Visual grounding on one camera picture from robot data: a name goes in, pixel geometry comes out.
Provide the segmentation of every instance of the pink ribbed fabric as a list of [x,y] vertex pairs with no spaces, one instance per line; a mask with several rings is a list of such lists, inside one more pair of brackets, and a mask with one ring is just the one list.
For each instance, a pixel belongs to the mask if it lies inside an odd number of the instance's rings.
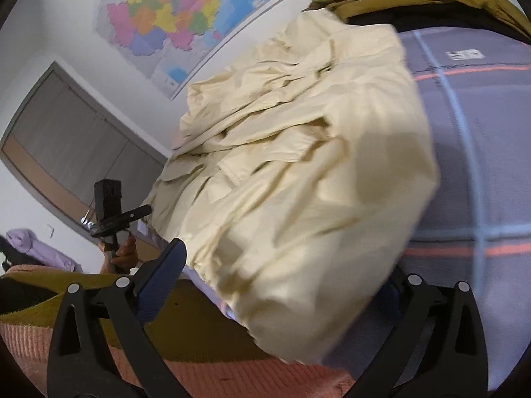
[[[42,392],[46,391],[52,329],[0,323],[0,334],[26,375]],[[139,385],[124,352],[110,349],[122,378]],[[165,362],[194,398],[341,398],[354,384],[345,371],[287,365],[278,359],[214,364]]]

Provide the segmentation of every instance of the blue stripe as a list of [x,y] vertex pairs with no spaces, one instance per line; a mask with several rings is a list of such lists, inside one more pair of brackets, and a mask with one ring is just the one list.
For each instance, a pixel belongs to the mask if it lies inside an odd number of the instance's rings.
[[[464,239],[474,239],[476,229],[417,229],[413,234],[412,241],[459,241]],[[503,224],[501,226],[490,226],[483,229],[485,239],[496,239],[499,237],[531,237],[531,223]]]
[[457,128],[461,137],[461,142],[463,143],[463,150],[467,160],[469,168],[469,189],[471,192],[471,207],[472,207],[472,220],[474,222],[474,268],[472,275],[472,287],[474,289],[474,294],[479,296],[483,291],[483,276],[485,272],[485,224],[486,214],[485,214],[485,205],[483,204],[483,183],[481,179],[480,165],[476,155],[476,150],[474,148],[474,141],[472,138],[472,133],[468,128],[468,123],[466,121],[465,114],[463,113],[463,108],[459,103],[456,92],[451,87],[450,83],[442,66],[439,64],[435,55],[431,52],[429,46],[422,39],[422,34],[419,31],[413,31],[415,38],[417,39],[420,47],[428,57],[431,65],[434,67],[437,76],[441,82],[444,91],[448,96],[450,101],[450,106],[452,108],[453,114],[456,118]]

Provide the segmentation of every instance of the hand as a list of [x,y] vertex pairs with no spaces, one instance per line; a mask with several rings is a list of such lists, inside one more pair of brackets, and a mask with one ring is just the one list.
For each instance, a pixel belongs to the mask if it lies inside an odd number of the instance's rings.
[[[98,243],[98,248],[104,253],[108,251],[108,247],[103,241],[100,241]],[[120,247],[120,249],[116,251],[116,257],[111,260],[111,263],[126,271],[136,266],[136,264],[138,263],[138,253],[136,252],[136,238],[134,237],[134,235],[129,234],[125,245]],[[109,260],[107,260],[107,258],[105,258],[105,263],[102,267],[101,273],[113,273],[113,269],[111,268]]]

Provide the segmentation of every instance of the white label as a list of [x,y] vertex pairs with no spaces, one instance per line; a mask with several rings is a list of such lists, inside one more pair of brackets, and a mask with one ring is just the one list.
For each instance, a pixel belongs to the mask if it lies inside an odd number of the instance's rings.
[[447,52],[446,55],[448,55],[450,60],[481,60],[481,58],[485,58],[485,55],[477,49]]

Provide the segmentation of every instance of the colorful map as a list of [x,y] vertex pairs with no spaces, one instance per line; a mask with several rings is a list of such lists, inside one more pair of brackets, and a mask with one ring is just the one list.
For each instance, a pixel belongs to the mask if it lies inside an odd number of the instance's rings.
[[268,0],[100,0],[96,31],[170,99]]

